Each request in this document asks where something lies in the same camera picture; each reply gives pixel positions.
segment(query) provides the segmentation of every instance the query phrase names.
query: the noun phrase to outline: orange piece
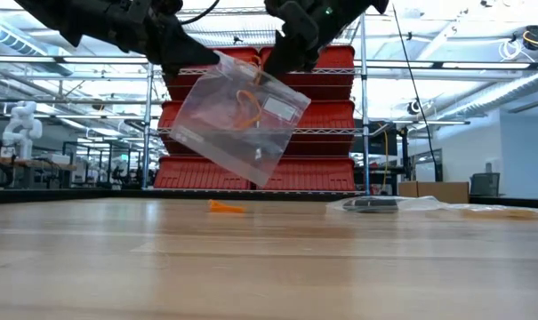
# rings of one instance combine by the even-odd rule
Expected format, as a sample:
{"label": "orange piece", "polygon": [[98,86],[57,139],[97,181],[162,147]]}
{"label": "orange piece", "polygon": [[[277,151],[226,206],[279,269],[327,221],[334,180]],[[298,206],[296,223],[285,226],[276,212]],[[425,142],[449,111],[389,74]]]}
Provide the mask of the orange piece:
{"label": "orange piece", "polygon": [[245,208],[240,206],[226,205],[219,201],[209,200],[210,212],[245,213]]}

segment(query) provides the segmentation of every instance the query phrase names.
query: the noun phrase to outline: white wall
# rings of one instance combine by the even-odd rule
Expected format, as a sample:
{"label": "white wall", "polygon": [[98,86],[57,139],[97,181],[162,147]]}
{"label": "white wall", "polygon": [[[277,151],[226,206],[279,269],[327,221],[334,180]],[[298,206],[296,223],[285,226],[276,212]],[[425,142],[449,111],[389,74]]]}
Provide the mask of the white wall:
{"label": "white wall", "polygon": [[503,193],[538,199],[538,116],[502,112]]}
{"label": "white wall", "polygon": [[[472,174],[486,171],[487,162],[493,163],[493,172],[502,173],[500,112],[470,121],[469,125],[444,126],[432,132],[433,149],[442,148],[445,182],[470,182]],[[427,151],[426,140],[412,140],[409,145],[410,156]]]}
{"label": "white wall", "polygon": [[[7,121],[0,121],[0,140],[2,139],[2,132],[4,132]],[[44,135],[39,140],[34,140],[34,147],[50,148],[57,150],[59,153],[63,149],[63,142],[74,140],[76,141],[77,135],[74,131],[61,125],[47,125],[44,122]]]}

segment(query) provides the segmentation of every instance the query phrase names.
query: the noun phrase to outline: cardboard box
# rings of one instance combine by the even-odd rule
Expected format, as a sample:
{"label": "cardboard box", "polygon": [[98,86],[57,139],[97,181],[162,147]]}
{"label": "cardboard box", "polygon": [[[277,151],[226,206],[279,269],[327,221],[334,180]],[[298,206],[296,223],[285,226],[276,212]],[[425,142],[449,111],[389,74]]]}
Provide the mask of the cardboard box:
{"label": "cardboard box", "polygon": [[448,204],[467,204],[470,201],[468,182],[401,182],[399,195],[434,196],[438,201]]}

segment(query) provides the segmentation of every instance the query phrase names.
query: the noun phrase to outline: plastic bag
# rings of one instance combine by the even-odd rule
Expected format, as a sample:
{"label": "plastic bag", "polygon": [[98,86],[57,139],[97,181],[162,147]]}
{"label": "plastic bag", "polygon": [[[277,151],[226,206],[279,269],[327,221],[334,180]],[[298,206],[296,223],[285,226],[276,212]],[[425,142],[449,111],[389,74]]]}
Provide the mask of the plastic bag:
{"label": "plastic bag", "polygon": [[220,63],[197,80],[170,136],[264,186],[310,99],[256,66],[216,53]]}
{"label": "plastic bag", "polygon": [[486,204],[446,204],[434,196],[419,198],[402,196],[358,196],[327,205],[328,209],[343,212],[386,213],[386,212],[428,212],[435,210],[454,211],[469,218],[521,218],[538,219],[538,209],[507,207]]}

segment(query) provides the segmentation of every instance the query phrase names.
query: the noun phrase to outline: ventilation duct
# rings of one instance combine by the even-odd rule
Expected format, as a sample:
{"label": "ventilation duct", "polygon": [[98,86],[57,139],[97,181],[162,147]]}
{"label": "ventilation duct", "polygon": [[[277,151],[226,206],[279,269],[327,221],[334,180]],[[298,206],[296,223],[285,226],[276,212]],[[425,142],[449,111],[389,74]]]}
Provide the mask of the ventilation duct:
{"label": "ventilation duct", "polygon": [[477,116],[535,92],[538,92],[538,73],[508,83],[491,85],[460,100],[455,104],[457,107],[445,110],[437,116],[437,120],[448,120],[456,116]]}
{"label": "ventilation duct", "polygon": [[[5,21],[0,18],[0,44],[7,46],[10,49],[28,56],[46,56],[47,50],[43,45],[35,41],[33,38],[27,36],[20,30],[11,27]],[[69,69],[64,68],[58,64],[45,63],[36,64],[36,67],[40,67],[42,71],[49,73],[57,73],[62,76],[70,76],[73,74]]]}

